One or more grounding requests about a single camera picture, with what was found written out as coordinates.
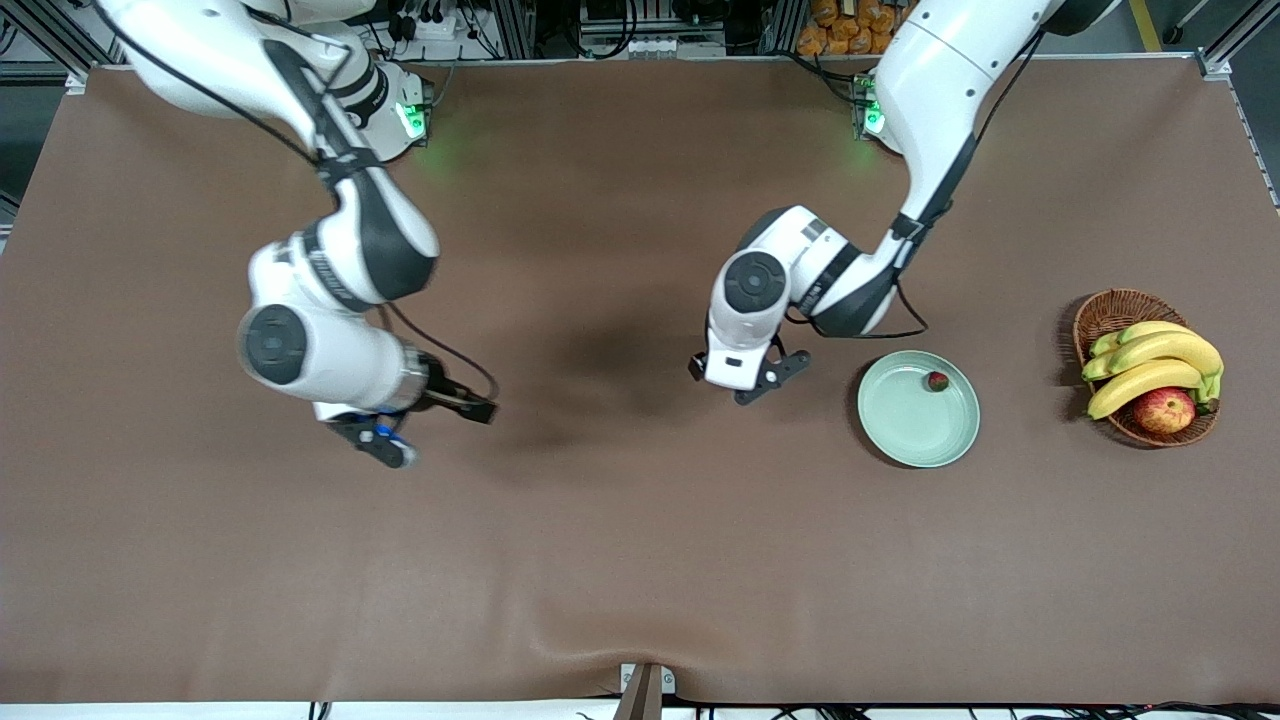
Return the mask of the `light green round plate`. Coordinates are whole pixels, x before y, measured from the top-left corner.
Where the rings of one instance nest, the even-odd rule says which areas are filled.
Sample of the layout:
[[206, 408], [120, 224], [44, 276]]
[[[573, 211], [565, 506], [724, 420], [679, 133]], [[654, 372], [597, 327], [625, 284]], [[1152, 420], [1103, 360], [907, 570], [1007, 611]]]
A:
[[[943, 372], [945, 392], [925, 386], [929, 372]], [[900, 350], [873, 361], [856, 393], [858, 419], [868, 439], [886, 456], [910, 468], [942, 468], [977, 442], [980, 404], [969, 378], [951, 361], [920, 350]]]

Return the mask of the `brown table cover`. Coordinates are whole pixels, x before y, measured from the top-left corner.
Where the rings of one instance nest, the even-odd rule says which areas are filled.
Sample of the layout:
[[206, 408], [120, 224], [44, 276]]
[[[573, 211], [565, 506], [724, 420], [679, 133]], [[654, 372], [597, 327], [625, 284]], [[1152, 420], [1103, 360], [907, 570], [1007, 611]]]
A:
[[[129, 72], [64, 97], [0, 254], [0, 703], [599, 694], [1280, 703], [1280, 217], [1190, 60], [1030, 64], [902, 283], [980, 397], [957, 462], [876, 454], [888, 341], [790, 327], [748, 407], [690, 379], [710, 286], [800, 202], [863, 249], [902, 163], [783, 61], [465, 67], [396, 179], [402, 307], [500, 382], [390, 470], [247, 377], [261, 246], [332, 204], [260, 129]], [[1092, 420], [1076, 310], [1220, 351], [1201, 441]]]

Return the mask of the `white terminal block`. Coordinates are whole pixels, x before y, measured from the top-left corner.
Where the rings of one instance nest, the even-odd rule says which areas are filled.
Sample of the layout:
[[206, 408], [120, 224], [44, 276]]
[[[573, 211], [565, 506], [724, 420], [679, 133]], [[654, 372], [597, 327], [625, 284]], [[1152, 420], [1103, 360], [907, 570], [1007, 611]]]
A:
[[694, 37], [654, 36], [631, 40], [625, 54], [627, 59], [632, 60], [698, 60], [723, 58], [727, 54], [727, 47], [723, 44]]

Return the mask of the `orange toy bread pile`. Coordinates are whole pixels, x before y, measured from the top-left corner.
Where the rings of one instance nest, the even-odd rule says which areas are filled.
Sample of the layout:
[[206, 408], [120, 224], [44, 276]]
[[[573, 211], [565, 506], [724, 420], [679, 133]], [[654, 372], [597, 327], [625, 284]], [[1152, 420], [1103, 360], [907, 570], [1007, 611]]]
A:
[[806, 0], [794, 51], [801, 56], [879, 55], [919, 0]]

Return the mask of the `white power strip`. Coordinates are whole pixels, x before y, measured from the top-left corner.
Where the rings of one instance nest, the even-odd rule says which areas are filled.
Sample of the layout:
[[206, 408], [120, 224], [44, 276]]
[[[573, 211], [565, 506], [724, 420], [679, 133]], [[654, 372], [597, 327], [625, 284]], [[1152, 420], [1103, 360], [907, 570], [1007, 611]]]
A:
[[399, 42], [453, 42], [463, 29], [456, 5], [443, 0], [426, 4], [404, 4], [388, 22], [388, 35]]

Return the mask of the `brown wicker basket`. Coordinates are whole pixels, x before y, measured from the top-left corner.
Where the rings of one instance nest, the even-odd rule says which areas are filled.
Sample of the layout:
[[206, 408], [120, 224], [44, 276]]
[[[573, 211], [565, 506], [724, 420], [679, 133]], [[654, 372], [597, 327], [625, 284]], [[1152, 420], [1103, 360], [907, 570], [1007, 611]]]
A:
[[[1101, 336], [1121, 331], [1138, 322], [1155, 320], [1172, 322], [1193, 331], [1180, 313], [1152, 293], [1138, 290], [1112, 288], [1089, 296], [1079, 306], [1071, 322], [1071, 346], [1082, 369], [1091, 360], [1089, 348], [1092, 343]], [[1085, 387], [1091, 393], [1089, 401], [1105, 382], [1085, 382]], [[1196, 401], [1197, 389], [1185, 391]], [[1203, 439], [1215, 428], [1219, 419], [1220, 400], [1215, 404], [1198, 404], [1196, 401], [1197, 419], [1187, 429], [1172, 436], [1153, 436], [1144, 432], [1134, 421], [1132, 405], [1135, 400], [1126, 404], [1111, 416], [1097, 421], [1108, 423], [1116, 432], [1135, 443], [1171, 448], [1193, 445]]]

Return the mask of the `yellow banana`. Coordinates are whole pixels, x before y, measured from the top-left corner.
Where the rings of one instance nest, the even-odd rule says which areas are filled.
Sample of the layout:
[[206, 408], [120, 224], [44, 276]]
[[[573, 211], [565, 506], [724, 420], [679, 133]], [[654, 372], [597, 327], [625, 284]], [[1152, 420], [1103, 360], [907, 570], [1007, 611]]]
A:
[[1198, 404], [1215, 404], [1220, 400], [1225, 372], [1222, 356], [1216, 346], [1194, 332], [1193, 334], [1162, 332], [1134, 340], [1114, 352], [1092, 357], [1082, 369], [1082, 379], [1107, 380], [1142, 363], [1158, 359], [1183, 360], [1202, 375], [1202, 386], [1197, 388], [1196, 395]]
[[1135, 323], [1133, 325], [1129, 325], [1129, 327], [1126, 327], [1126, 328], [1124, 328], [1121, 331], [1115, 331], [1115, 332], [1111, 332], [1111, 333], [1101, 336], [1098, 340], [1096, 340], [1092, 343], [1092, 346], [1089, 348], [1089, 354], [1091, 354], [1091, 357], [1098, 357], [1098, 356], [1114, 352], [1115, 350], [1117, 350], [1123, 345], [1129, 343], [1129, 342], [1132, 342], [1134, 340], [1139, 340], [1140, 337], [1146, 337], [1148, 334], [1157, 334], [1157, 333], [1162, 333], [1162, 332], [1176, 332], [1176, 333], [1183, 333], [1183, 334], [1193, 334], [1193, 331], [1185, 328], [1184, 325], [1179, 325], [1176, 323], [1172, 323], [1172, 322], [1160, 322], [1160, 320], [1155, 320], [1155, 322], [1138, 322], [1138, 323]]
[[1094, 392], [1087, 413], [1092, 420], [1102, 420], [1151, 391], [1201, 386], [1202, 375], [1190, 364], [1178, 359], [1151, 360], [1108, 378]]

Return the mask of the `red yellow apple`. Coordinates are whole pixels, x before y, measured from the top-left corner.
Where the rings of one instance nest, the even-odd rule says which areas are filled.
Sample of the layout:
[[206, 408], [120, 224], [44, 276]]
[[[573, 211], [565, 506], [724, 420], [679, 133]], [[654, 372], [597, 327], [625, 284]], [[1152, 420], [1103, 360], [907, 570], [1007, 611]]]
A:
[[1165, 387], [1138, 397], [1132, 405], [1132, 416], [1147, 433], [1172, 436], [1197, 419], [1197, 406], [1185, 389]]

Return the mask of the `aluminium frame post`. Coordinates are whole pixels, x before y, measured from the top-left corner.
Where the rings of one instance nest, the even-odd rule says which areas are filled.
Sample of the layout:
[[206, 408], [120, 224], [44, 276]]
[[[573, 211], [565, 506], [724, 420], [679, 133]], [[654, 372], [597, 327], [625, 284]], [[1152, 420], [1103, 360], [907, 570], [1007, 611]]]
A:
[[503, 58], [534, 59], [538, 0], [489, 0]]
[[794, 53], [800, 32], [810, 20], [809, 0], [760, 0], [760, 55]]

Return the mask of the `aluminium frame rail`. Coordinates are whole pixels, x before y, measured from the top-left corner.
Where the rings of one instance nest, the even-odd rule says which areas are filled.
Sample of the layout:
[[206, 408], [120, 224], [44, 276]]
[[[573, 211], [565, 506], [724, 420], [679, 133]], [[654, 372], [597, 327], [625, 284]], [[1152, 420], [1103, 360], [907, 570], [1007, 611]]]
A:
[[1280, 193], [1277, 193], [1277, 191], [1276, 191], [1275, 183], [1274, 183], [1274, 181], [1271, 178], [1271, 174], [1268, 173], [1268, 169], [1266, 167], [1266, 161], [1265, 161], [1265, 159], [1262, 156], [1260, 146], [1256, 142], [1254, 132], [1253, 132], [1253, 129], [1251, 127], [1251, 123], [1249, 123], [1247, 115], [1245, 115], [1245, 109], [1242, 106], [1239, 95], [1238, 95], [1238, 92], [1235, 90], [1235, 86], [1233, 83], [1233, 79], [1231, 79], [1231, 72], [1233, 72], [1233, 69], [1231, 69], [1230, 61], [1226, 61], [1226, 60], [1222, 60], [1222, 61], [1210, 60], [1208, 55], [1204, 51], [1204, 49], [1201, 47], [1197, 51], [1197, 63], [1199, 64], [1201, 74], [1202, 74], [1202, 77], [1206, 81], [1225, 81], [1226, 82], [1226, 86], [1228, 86], [1228, 90], [1229, 90], [1229, 94], [1230, 94], [1230, 97], [1231, 97], [1231, 101], [1233, 101], [1233, 105], [1234, 105], [1238, 120], [1242, 124], [1244, 136], [1245, 136], [1245, 138], [1248, 141], [1248, 145], [1251, 147], [1251, 151], [1252, 151], [1252, 158], [1253, 158], [1254, 164], [1257, 165], [1257, 168], [1260, 170], [1261, 179], [1263, 181], [1263, 186], [1265, 186], [1265, 188], [1266, 188], [1266, 191], [1268, 193], [1268, 200], [1270, 200], [1270, 202], [1271, 202], [1271, 205], [1272, 205], [1272, 208], [1275, 210], [1275, 214], [1277, 217], [1280, 217]]
[[92, 69], [124, 61], [96, 0], [0, 0], [0, 86], [82, 94]]

